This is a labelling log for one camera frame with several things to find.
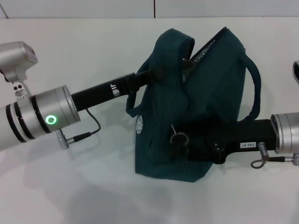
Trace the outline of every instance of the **white circular logo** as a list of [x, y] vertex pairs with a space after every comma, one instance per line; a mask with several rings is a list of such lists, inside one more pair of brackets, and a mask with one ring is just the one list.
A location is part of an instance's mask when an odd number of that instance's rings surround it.
[[143, 119], [142, 116], [138, 116], [137, 121], [136, 121], [136, 132], [137, 134], [140, 134], [142, 131], [142, 127], [143, 127]]

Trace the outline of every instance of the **green light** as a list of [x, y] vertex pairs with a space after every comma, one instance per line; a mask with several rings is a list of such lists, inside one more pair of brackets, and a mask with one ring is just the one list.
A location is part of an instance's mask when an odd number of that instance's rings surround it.
[[57, 118], [54, 115], [49, 115], [46, 117], [46, 123], [48, 125], [53, 125], [56, 123], [56, 121], [57, 121]]

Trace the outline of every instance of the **black band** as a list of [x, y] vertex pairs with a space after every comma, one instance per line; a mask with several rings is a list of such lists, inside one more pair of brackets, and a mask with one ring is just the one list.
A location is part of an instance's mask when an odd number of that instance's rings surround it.
[[27, 126], [24, 122], [24, 119], [22, 117], [22, 114], [21, 114], [21, 111], [20, 111], [20, 108], [19, 108], [19, 105], [17, 102], [14, 103], [14, 111], [15, 111], [15, 114], [17, 115], [17, 118], [19, 120], [21, 128], [23, 129], [23, 132], [25, 133], [27, 138], [29, 138], [30, 140], [35, 139], [35, 137], [33, 137], [33, 135], [30, 133], [29, 129], [27, 128]]
[[36, 95], [32, 96], [31, 97], [31, 103], [32, 103], [32, 106], [33, 106], [33, 109], [34, 109], [34, 112], [36, 113], [36, 117], [40, 123], [40, 125], [42, 126], [43, 130], [49, 134], [51, 133], [51, 131], [49, 130], [48, 126], [46, 125], [46, 123], [44, 122], [43, 120], [43, 117], [38, 109], [38, 105], [37, 105], [37, 102], [36, 102]]
[[14, 135], [17, 137], [17, 139], [21, 142], [24, 143], [26, 142], [23, 137], [21, 136], [21, 134], [19, 133], [17, 127], [15, 126], [14, 120], [13, 120], [13, 116], [11, 115], [11, 111], [10, 111], [10, 104], [6, 106], [6, 116], [7, 116], [7, 120], [9, 122], [9, 125], [11, 127], [11, 129], [14, 132]]

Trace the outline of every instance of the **dark green bag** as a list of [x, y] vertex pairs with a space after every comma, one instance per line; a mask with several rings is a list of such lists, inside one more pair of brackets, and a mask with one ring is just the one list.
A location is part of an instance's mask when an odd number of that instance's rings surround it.
[[138, 174], [187, 182], [202, 178], [212, 163], [190, 161], [184, 154], [174, 157], [170, 146], [171, 125], [188, 135], [190, 153], [209, 154], [200, 133], [221, 122], [237, 121], [246, 67], [255, 84], [255, 100], [244, 122], [259, 115], [260, 74], [230, 30], [222, 29], [191, 58], [194, 66], [183, 71], [182, 59], [190, 59], [193, 46], [193, 38], [170, 29], [159, 37], [153, 53], [139, 69], [139, 72], [155, 71], [163, 67], [165, 78], [147, 86], [139, 106], [134, 108], [136, 93], [127, 100], [127, 113], [137, 116], [135, 171]]

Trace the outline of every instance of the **white table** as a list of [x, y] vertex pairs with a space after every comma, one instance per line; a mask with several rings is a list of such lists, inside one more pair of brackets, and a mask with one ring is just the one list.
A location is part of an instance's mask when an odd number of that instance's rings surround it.
[[[157, 38], [175, 28], [199, 50], [227, 26], [262, 75], [261, 119], [299, 111], [292, 63], [299, 60], [299, 18], [1, 20], [0, 42], [24, 41], [39, 64], [28, 71], [33, 94], [68, 85], [71, 93], [137, 71]], [[0, 82], [0, 104], [14, 101]], [[196, 183], [156, 180], [134, 173], [135, 119], [126, 97], [95, 106], [98, 136], [62, 151], [55, 134], [0, 153], [3, 224], [297, 224], [299, 168], [269, 163], [254, 170], [259, 153], [232, 154]], [[253, 102], [246, 77], [240, 118]], [[96, 128], [85, 112], [67, 137]]]

